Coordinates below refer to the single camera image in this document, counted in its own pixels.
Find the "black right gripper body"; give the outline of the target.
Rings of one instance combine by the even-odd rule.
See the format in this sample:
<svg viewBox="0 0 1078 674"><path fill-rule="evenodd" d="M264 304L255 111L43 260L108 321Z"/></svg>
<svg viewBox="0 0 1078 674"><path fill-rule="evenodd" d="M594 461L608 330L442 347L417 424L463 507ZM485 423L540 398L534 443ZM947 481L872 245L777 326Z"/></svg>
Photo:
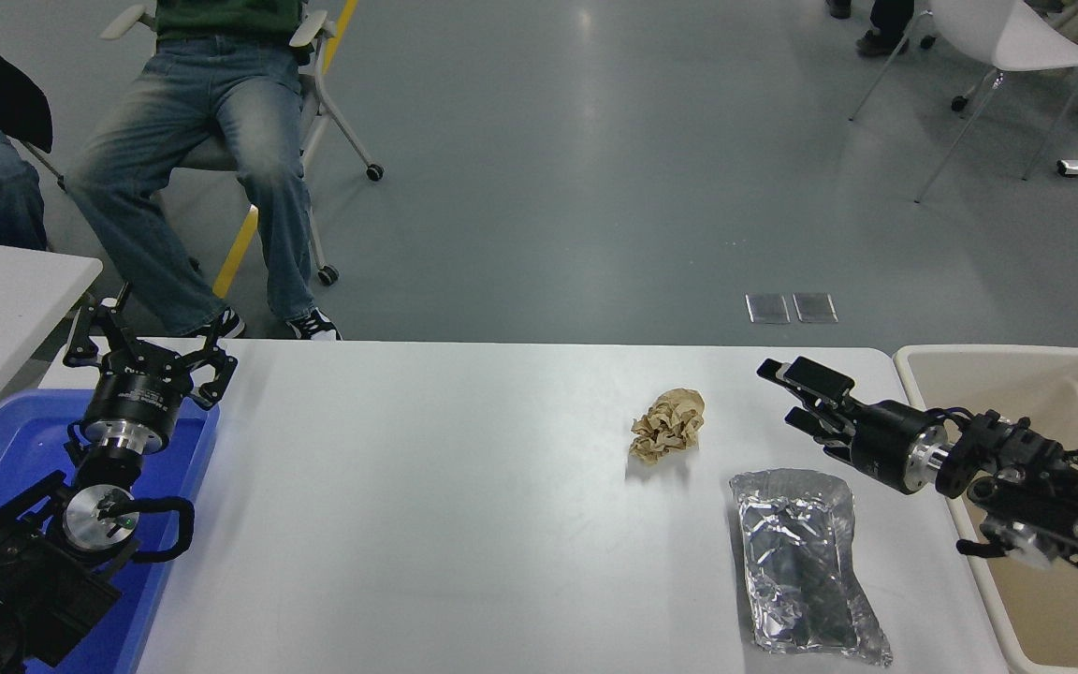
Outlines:
<svg viewBox="0 0 1078 674"><path fill-rule="evenodd" d="M887 487L913 494L922 490L920 460L914 443L932 427L932 418L911 405L886 400L880 403L851 402L844 413L852 422L851 464Z"/></svg>

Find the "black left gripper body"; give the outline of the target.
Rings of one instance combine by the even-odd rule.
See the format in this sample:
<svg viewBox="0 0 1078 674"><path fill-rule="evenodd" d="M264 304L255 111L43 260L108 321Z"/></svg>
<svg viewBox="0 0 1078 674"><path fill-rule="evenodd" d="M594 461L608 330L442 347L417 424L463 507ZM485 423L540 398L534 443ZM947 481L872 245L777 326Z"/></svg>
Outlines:
<svg viewBox="0 0 1078 674"><path fill-rule="evenodd" d="M85 411L85 438L102 438L109 425L129 422L154 438L168 439L192 386L184 372L146 373L132 366L103 364Z"/></svg>

